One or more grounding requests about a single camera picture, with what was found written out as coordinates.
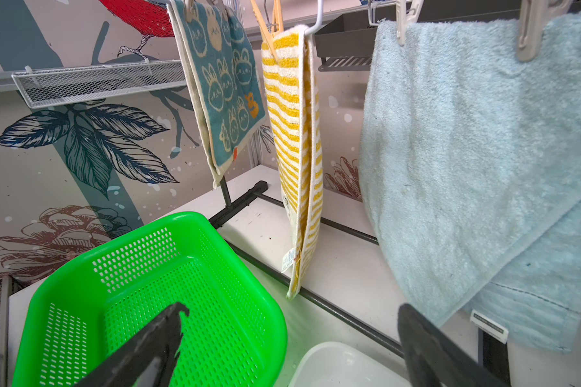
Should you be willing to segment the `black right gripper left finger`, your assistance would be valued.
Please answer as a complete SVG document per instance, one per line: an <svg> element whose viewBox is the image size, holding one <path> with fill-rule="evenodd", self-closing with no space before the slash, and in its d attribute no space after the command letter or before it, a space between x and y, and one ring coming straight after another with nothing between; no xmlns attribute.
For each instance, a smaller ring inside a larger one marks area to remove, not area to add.
<svg viewBox="0 0 581 387"><path fill-rule="evenodd" d="M167 306L127 343L80 380L78 386L168 386L178 364L182 303Z"/></svg>

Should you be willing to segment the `teal patterned towel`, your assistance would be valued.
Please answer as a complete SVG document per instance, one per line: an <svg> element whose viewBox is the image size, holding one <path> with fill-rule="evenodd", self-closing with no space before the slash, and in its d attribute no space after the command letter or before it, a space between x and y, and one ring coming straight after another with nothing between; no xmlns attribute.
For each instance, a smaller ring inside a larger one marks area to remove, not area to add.
<svg viewBox="0 0 581 387"><path fill-rule="evenodd" d="M227 6L171 1L167 9L217 188L266 122L252 45Z"/></svg>

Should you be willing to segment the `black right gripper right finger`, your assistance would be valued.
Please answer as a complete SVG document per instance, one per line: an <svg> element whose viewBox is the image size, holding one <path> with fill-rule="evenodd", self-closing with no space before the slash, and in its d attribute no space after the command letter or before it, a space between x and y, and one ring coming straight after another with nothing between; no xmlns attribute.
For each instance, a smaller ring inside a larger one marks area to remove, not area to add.
<svg viewBox="0 0 581 387"><path fill-rule="evenodd" d="M406 303L398 312L403 358L413 386L505 386L474 362L416 308Z"/></svg>

